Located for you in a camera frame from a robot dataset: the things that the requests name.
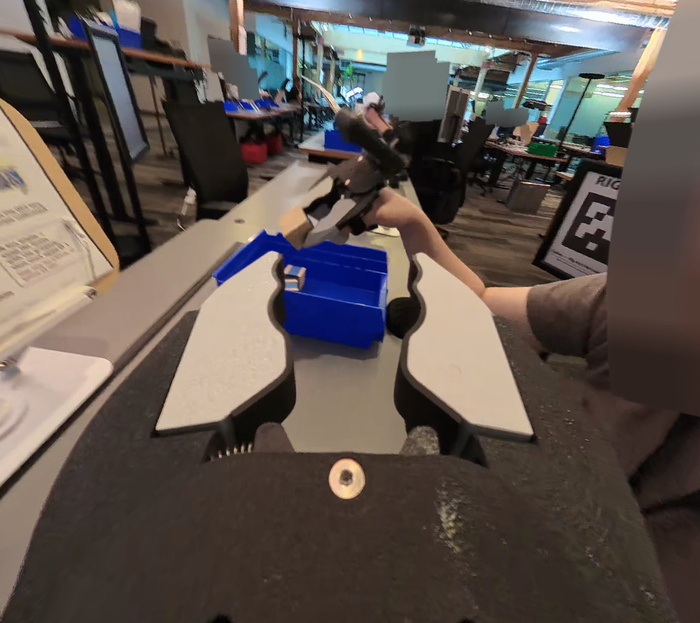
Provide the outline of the blue plastic bin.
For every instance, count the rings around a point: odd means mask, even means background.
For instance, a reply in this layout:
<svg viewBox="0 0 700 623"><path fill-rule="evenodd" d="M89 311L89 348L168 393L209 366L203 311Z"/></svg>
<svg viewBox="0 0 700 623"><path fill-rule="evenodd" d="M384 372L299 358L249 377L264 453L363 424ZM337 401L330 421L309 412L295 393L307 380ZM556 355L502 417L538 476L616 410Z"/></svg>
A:
<svg viewBox="0 0 700 623"><path fill-rule="evenodd" d="M262 230L217 268L218 285L267 253L305 268L297 292L285 291L285 330L292 335L368 349L384 338L389 263L386 251L323 242L295 249L281 233Z"/></svg>
<svg viewBox="0 0 700 623"><path fill-rule="evenodd" d="M323 132L323 147L326 151L361 153L362 146L352 143L337 130L328 129Z"/></svg>

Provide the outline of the wooden table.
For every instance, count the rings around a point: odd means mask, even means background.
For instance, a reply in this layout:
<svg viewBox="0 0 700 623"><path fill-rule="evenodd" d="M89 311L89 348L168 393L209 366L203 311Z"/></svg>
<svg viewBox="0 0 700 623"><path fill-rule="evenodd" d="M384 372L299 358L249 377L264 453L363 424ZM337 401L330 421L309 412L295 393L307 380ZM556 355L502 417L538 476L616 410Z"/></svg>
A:
<svg viewBox="0 0 700 623"><path fill-rule="evenodd" d="M313 163L339 163L351 160L360 155L359 152L337 150L325 147L325 133L318 132L302 141L297 146L298 150L307 155Z"/></svg>

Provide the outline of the person's right forearm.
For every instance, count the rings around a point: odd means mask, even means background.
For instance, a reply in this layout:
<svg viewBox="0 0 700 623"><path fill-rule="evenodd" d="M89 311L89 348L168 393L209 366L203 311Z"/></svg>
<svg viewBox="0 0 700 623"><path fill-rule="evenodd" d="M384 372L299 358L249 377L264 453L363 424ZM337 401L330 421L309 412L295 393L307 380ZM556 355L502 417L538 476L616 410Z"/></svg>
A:
<svg viewBox="0 0 700 623"><path fill-rule="evenodd" d="M469 287L497 317L512 323L540 355L577 357L585 382L610 390L606 274L530 287L487 287L418 213L396 225L410 256L421 253Z"/></svg>

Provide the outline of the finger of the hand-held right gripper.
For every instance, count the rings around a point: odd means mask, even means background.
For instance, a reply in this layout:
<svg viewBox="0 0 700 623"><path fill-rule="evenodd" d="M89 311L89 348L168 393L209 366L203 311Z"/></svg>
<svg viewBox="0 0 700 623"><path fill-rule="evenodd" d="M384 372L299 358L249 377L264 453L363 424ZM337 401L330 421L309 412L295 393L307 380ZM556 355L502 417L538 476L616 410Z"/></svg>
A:
<svg viewBox="0 0 700 623"><path fill-rule="evenodd" d="M321 221L340 199L338 190L329 190L326 194L314 198L304 207L304 214L309 220Z"/></svg>
<svg viewBox="0 0 700 623"><path fill-rule="evenodd" d="M303 248L312 248L325 242L336 245L345 244L350 236L349 225L345 223L345 218L354 208L353 200L339 199L325 217L315 224L312 223L310 232L304 238Z"/></svg>

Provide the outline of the framed marker sign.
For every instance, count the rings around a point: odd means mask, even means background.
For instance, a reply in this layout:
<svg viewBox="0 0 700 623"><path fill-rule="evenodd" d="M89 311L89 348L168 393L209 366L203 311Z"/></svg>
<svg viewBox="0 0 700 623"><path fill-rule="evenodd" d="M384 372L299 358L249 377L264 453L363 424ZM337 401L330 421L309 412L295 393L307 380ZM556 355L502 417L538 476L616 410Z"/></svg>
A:
<svg viewBox="0 0 700 623"><path fill-rule="evenodd" d="M533 265L560 280L606 273L623 168L585 159L565 188Z"/></svg>

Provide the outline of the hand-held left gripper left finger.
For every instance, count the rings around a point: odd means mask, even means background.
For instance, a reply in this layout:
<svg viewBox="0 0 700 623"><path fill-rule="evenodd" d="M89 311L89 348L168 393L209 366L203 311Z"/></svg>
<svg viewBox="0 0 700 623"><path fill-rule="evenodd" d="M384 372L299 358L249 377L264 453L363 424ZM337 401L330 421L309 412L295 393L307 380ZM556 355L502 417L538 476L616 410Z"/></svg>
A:
<svg viewBox="0 0 700 623"><path fill-rule="evenodd" d="M295 404L284 329L284 261L268 252L201 305L157 423L159 435L230 428L255 406L281 422Z"/></svg>

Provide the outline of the person's right hand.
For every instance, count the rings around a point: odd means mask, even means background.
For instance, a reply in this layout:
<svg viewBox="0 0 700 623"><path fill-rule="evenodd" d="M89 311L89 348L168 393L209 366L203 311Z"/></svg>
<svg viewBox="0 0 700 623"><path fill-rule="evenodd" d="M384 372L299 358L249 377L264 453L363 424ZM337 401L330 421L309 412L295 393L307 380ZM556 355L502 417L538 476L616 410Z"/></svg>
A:
<svg viewBox="0 0 700 623"><path fill-rule="evenodd" d="M368 226L395 229L400 236L420 232L430 222L420 207L388 187L379 192L363 220Z"/></svg>

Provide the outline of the printed instruction sheet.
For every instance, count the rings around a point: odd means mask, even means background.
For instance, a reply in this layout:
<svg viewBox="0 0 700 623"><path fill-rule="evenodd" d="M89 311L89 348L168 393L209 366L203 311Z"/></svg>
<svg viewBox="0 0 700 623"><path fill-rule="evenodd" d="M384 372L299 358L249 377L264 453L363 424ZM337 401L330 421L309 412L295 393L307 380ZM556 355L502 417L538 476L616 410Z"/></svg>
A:
<svg viewBox="0 0 700 623"><path fill-rule="evenodd" d="M1 322L118 271L116 250L36 130L1 103Z"/></svg>

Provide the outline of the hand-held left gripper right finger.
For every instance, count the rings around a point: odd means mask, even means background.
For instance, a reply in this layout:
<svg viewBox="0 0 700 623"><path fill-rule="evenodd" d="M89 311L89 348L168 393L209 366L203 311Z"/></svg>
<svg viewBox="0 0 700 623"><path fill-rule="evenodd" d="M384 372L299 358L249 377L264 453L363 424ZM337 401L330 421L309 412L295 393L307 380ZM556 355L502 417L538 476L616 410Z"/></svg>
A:
<svg viewBox="0 0 700 623"><path fill-rule="evenodd" d="M531 440L530 423L494 316L457 277L424 253L412 259L417 321L402 340L401 377L477 435Z"/></svg>

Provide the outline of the grey metal trash can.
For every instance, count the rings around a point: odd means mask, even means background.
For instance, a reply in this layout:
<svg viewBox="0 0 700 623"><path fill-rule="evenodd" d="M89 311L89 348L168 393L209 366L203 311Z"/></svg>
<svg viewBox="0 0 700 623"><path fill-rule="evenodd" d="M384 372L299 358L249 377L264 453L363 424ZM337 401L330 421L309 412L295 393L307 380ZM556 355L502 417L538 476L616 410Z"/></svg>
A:
<svg viewBox="0 0 700 623"><path fill-rule="evenodd" d="M544 182L515 178L503 204L513 213L536 215L551 188L551 185Z"/></svg>

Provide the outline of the black pad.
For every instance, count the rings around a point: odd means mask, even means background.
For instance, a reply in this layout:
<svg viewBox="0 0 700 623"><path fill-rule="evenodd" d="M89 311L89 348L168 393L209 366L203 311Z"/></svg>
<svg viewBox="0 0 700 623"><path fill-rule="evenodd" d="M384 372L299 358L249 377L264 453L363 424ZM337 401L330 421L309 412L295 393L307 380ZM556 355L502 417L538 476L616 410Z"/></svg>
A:
<svg viewBox="0 0 700 623"><path fill-rule="evenodd" d="M421 304L412 297L396 297L386 307L386 330L396 338L404 339L421 315Z"/></svg>

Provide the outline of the black office chair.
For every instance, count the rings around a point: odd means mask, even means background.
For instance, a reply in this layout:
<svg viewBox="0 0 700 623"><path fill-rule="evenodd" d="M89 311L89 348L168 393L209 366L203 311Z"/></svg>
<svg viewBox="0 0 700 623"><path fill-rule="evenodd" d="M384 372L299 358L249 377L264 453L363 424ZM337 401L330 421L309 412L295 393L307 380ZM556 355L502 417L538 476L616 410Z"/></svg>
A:
<svg viewBox="0 0 700 623"><path fill-rule="evenodd" d="M249 172L223 102L162 103L196 220L218 220L249 196Z"/></svg>
<svg viewBox="0 0 700 623"><path fill-rule="evenodd" d="M449 225L466 200L468 171L494 129L478 117L458 143L438 141L439 122L412 124L409 179L433 225Z"/></svg>

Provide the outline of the black framed grey board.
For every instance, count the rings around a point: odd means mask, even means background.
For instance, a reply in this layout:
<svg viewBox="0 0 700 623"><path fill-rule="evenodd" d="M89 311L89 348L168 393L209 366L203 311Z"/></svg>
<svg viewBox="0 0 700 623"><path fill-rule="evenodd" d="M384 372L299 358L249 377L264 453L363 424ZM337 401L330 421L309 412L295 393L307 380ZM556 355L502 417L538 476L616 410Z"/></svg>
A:
<svg viewBox="0 0 700 623"><path fill-rule="evenodd" d="M81 19L81 26L96 63L120 149L128 162L136 162L150 146L118 33L86 19Z"/></svg>

